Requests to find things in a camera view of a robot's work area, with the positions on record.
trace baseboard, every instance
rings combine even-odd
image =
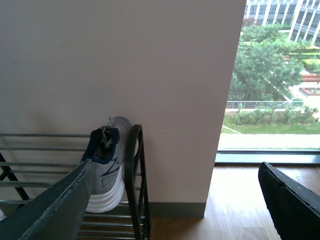
[[[204,218],[205,202],[149,202],[154,218]]]

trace tree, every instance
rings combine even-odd
[[[283,35],[279,32],[282,27],[283,26],[280,24],[268,24],[264,26],[251,25],[242,30],[241,39],[244,42],[273,42],[276,39],[284,38]]]
[[[278,34],[281,25],[249,26],[243,30],[235,58],[229,101],[276,101],[288,86],[301,82],[303,64],[285,55],[299,49]]]
[[[242,21],[243,28],[247,28],[247,27],[254,26],[254,25],[256,25],[256,18],[255,17],[243,18],[243,21]]]

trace metal shoe rack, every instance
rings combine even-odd
[[[68,156],[69,153],[79,154],[79,152],[85,151],[85,148],[74,147],[10,146],[10,139],[18,138],[18,141],[11,141],[15,144],[25,143],[23,138],[28,140],[41,138],[43,142],[46,142],[48,138],[67,138],[69,142],[85,139],[88,143],[87,138],[89,137],[89,135],[79,134],[0,134],[2,141],[0,150],[3,153],[0,153],[0,167],[2,169],[0,209],[2,212],[6,216],[13,213],[78,166],[78,164],[59,162],[38,161],[35,163],[30,160],[21,162],[21,156],[23,159],[25,153],[32,152],[31,156],[36,156],[37,153]],[[125,191],[122,200],[115,209],[103,213],[85,213],[76,239],[149,239],[151,223],[141,125],[134,125],[128,136],[124,160],[124,184]]]

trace grass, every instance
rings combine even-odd
[[[273,122],[272,125],[263,122],[257,126],[253,126],[252,124],[239,126],[235,124],[235,117],[225,115],[223,125],[242,134],[320,134],[320,122],[315,123],[315,119],[312,116],[310,116],[307,121],[307,124],[301,124],[296,117],[292,120],[291,125],[285,125],[279,119]],[[236,134],[224,127],[221,133]]]

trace railing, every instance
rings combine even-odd
[[[242,109],[256,109],[263,108],[268,109],[271,108],[272,105],[276,104],[277,109],[285,109],[287,105],[291,105],[293,108],[302,107],[304,105],[303,101],[227,101],[226,109],[238,109],[241,105]]]

